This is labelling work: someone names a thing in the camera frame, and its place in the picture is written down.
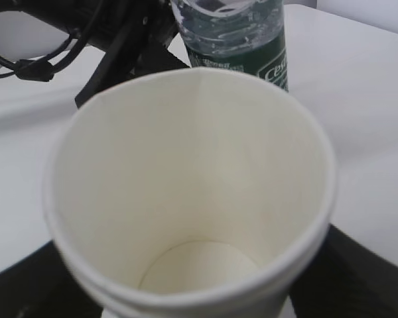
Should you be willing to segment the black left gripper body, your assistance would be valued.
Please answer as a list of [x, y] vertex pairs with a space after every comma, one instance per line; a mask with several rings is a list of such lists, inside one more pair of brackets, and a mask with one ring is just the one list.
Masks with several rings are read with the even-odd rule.
[[154, 28], [166, 42], [174, 36], [169, 1], [0, 1], [0, 13], [19, 11], [67, 33], [67, 39], [38, 60], [10, 61], [0, 55], [7, 72], [0, 79], [50, 81], [67, 68], [87, 45], [104, 52], [128, 46], [138, 56]]

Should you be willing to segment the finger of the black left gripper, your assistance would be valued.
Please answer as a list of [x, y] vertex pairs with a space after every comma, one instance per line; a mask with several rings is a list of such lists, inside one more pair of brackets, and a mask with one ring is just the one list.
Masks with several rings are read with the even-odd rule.
[[132, 69], [132, 78], [184, 68], [189, 66], [170, 53], [161, 43], [150, 42]]
[[125, 81], [144, 46], [146, 26], [142, 19], [127, 21], [106, 50], [96, 70], [75, 97], [77, 108], [95, 94]]

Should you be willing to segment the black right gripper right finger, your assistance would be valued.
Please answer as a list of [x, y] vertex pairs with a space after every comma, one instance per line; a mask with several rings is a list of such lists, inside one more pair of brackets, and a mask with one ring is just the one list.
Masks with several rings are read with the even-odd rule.
[[398, 267], [330, 226], [289, 295], [297, 317], [398, 317]]

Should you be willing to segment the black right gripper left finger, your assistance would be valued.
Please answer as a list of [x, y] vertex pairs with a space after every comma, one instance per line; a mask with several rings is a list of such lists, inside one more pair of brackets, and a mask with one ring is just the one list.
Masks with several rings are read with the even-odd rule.
[[0, 271], [0, 317], [101, 317], [48, 242]]

